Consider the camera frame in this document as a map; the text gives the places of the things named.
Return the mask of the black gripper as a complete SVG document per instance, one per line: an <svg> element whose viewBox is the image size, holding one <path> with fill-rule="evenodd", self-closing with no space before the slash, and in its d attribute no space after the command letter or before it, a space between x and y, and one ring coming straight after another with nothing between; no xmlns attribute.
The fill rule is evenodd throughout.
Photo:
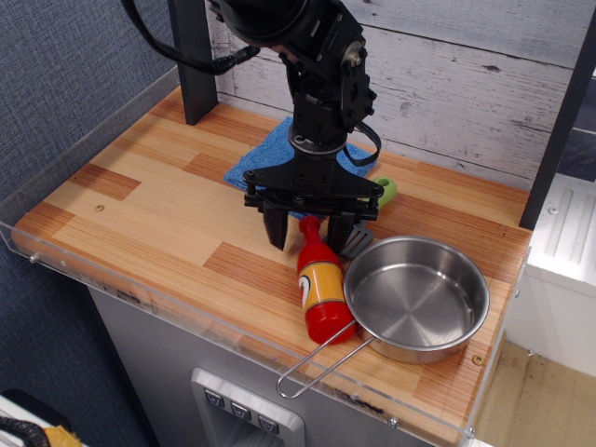
<svg viewBox="0 0 596 447"><path fill-rule="evenodd" d="M288 232L288 214L330 217L325 242L339 254L357 222L377 219L382 187L339 165L337 155L345 148L345 141L321 148L304 139L290 142L294 147L291 161L244 173L244 205L263 214L269 242L281 251ZM376 145L364 162L377 162L380 153Z"/></svg>

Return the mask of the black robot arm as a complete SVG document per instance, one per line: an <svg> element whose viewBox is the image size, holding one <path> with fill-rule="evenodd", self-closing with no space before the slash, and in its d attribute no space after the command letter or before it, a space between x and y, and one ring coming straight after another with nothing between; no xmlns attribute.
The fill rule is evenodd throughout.
<svg viewBox="0 0 596 447"><path fill-rule="evenodd" d="M267 47L278 53L292 96L288 141L294 155L244 172L246 206L263 214L269 241L279 249L290 212L327 216L327 243L341 251L355 224L376 219L383 194L337 159L355 130L382 145L364 122L376 95L360 24L339 1L214 1L211 8L252 52Z"/></svg>

